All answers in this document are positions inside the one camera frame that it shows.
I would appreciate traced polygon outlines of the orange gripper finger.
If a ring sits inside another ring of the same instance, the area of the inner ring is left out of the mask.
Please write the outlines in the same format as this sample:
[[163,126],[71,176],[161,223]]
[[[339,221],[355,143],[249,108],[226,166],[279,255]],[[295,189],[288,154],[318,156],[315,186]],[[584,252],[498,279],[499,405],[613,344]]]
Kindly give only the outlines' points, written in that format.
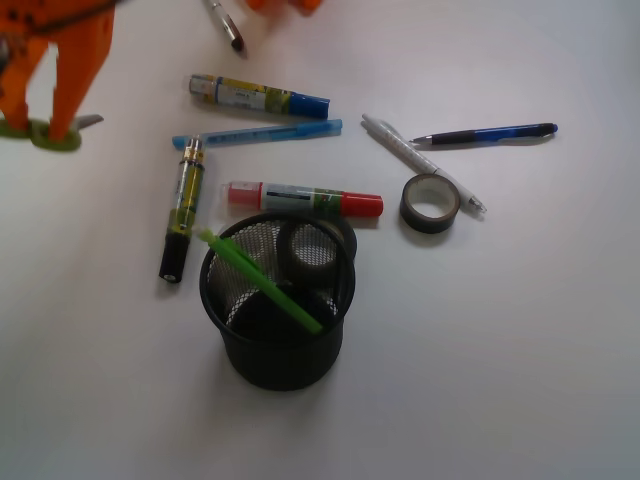
[[109,54],[115,11],[107,10],[51,36],[57,45],[57,77],[48,135],[61,142]]
[[41,38],[1,39],[1,112],[13,130],[29,128],[27,86],[48,48]]

